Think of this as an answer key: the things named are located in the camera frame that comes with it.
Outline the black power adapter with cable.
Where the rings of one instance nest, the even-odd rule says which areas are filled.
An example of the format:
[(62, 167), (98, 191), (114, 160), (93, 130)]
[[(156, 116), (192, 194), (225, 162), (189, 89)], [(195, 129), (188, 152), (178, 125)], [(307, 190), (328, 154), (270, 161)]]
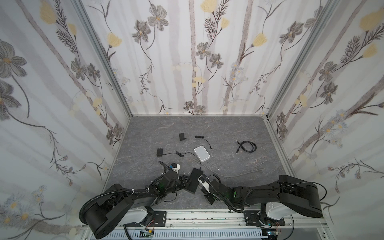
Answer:
[(167, 156), (167, 155), (177, 155), (181, 158), (185, 157), (186, 155), (192, 155), (196, 160), (197, 162), (199, 163), (199, 169), (201, 170), (202, 169), (202, 162), (201, 160), (198, 158), (198, 156), (192, 152), (186, 152), (186, 153), (180, 153), (178, 151), (175, 151), (175, 152), (172, 152), (172, 153), (165, 153), (164, 152), (164, 149), (162, 148), (158, 148), (157, 149), (157, 152), (156, 152), (156, 156), (157, 157), (163, 157), (163, 156)]

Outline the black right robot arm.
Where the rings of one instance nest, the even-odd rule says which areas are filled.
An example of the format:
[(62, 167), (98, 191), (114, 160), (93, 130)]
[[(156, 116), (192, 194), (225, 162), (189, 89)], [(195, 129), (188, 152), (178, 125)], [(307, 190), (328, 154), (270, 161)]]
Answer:
[(256, 187), (227, 187), (201, 175), (198, 178), (215, 200), (223, 202), (229, 210), (242, 213), (246, 206), (257, 204), (282, 204), (284, 207), (309, 218), (322, 218), (321, 198), (318, 184), (288, 175), (280, 175), (273, 183)]

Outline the black network switch box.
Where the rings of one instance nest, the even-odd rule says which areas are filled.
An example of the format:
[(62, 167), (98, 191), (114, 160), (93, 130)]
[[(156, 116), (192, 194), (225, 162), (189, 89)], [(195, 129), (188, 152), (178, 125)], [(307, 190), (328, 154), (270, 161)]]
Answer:
[(194, 168), (188, 177), (187, 183), (185, 184), (185, 190), (191, 194), (195, 194), (198, 185), (200, 184), (198, 179), (204, 174), (202, 170)]

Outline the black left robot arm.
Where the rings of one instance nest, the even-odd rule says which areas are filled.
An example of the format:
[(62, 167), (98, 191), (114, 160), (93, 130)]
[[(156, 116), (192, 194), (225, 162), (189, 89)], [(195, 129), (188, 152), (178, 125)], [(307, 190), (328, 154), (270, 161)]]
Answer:
[(88, 200), (79, 211), (79, 219), (87, 225), (97, 240), (110, 234), (131, 209), (143, 207), (146, 214), (152, 213), (152, 206), (159, 204), (168, 194), (186, 189), (191, 177), (179, 175), (180, 165), (166, 165), (162, 175), (144, 189), (127, 189), (114, 184), (102, 194)]

